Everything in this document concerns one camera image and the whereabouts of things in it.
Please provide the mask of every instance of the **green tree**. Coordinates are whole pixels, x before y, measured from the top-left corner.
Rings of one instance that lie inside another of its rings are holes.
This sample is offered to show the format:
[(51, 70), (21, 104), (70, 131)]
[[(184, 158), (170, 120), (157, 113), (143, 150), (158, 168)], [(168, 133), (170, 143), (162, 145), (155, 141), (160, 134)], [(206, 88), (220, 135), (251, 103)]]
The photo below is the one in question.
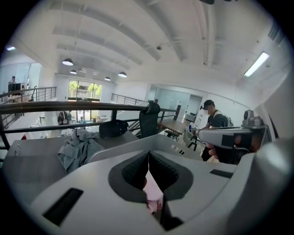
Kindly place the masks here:
[(79, 88), (78, 83), (76, 81), (70, 81), (68, 86), (68, 94), (70, 94), (70, 97), (75, 97), (74, 91)]
[(95, 83), (91, 83), (91, 85), (88, 87), (89, 92), (94, 91), (93, 94), (95, 93), (95, 98), (100, 98), (101, 89), (102, 89), (102, 85), (97, 85)]

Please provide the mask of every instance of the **black cap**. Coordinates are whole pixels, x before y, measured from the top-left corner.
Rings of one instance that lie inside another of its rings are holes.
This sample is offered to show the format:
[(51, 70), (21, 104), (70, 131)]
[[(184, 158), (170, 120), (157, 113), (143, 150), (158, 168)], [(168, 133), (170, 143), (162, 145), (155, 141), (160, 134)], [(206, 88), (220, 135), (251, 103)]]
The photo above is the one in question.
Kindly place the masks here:
[(212, 100), (207, 100), (206, 102), (204, 102), (203, 106), (207, 107), (208, 105), (213, 105), (215, 107), (215, 103)]

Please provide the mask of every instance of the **stool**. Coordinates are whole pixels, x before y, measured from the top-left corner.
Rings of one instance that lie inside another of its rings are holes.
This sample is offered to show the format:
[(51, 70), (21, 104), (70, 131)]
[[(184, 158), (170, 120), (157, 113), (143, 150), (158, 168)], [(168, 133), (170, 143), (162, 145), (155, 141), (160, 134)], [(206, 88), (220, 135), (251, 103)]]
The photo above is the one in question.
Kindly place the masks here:
[(164, 132), (167, 133), (167, 137), (173, 137), (173, 140), (176, 139), (176, 141), (179, 140), (180, 135), (178, 133), (173, 132), (171, 130), (165, 130)]

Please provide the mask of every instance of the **dark t-shirt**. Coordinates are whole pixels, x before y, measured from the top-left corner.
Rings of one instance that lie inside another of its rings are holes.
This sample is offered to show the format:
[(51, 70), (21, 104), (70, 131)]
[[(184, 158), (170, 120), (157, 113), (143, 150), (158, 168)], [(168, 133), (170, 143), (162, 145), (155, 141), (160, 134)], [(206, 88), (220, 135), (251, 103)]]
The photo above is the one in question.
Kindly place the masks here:
[(207, 122), (210, 123), (210, 125), (212, 127), (225, 127), (225, 125), (226, 125), (225, 124), (226, 123), (225, 116), (222, 115), (221, 113), (220, 114), (217, 114), (215, 117), (213, 117), (213, 115), (210, 115), (208, 117)]

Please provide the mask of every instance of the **ceiling fan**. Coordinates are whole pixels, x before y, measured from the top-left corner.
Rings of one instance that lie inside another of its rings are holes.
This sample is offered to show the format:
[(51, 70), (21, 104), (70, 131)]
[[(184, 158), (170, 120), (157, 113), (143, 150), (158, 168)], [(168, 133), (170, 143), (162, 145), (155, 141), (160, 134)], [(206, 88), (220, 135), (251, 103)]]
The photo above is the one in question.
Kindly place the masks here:
[(206, 4), (210, 4), (210, 5), (213, 5), (215, 2), (215, 0), (199, 0), (199, 1), (204, 2)]

